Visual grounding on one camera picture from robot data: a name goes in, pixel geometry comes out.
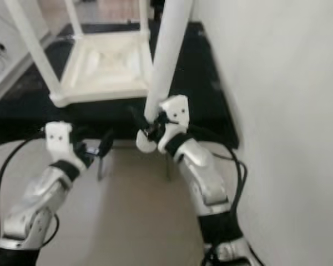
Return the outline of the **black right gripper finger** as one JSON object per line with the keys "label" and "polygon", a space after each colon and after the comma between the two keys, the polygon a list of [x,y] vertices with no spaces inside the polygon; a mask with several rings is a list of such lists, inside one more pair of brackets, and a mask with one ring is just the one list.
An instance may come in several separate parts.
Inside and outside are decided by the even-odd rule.
{"label": "black right gripper finger", "polygon": [[146,117],[133,106],[129,107],[129,113],[133,117],[134,124],[139,132],[145,136],[149,136],[152,130],[152,125],[147,121]]}

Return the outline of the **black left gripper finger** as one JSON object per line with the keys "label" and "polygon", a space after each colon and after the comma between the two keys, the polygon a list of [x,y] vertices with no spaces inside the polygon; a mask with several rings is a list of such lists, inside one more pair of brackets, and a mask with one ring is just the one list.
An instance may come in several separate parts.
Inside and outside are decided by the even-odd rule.
{"label": "black left gripper finger", "polygon": [[115,132],[107,131],[102,137],[98,145],[98,157],[104,158],[111,151],[115,141]]}

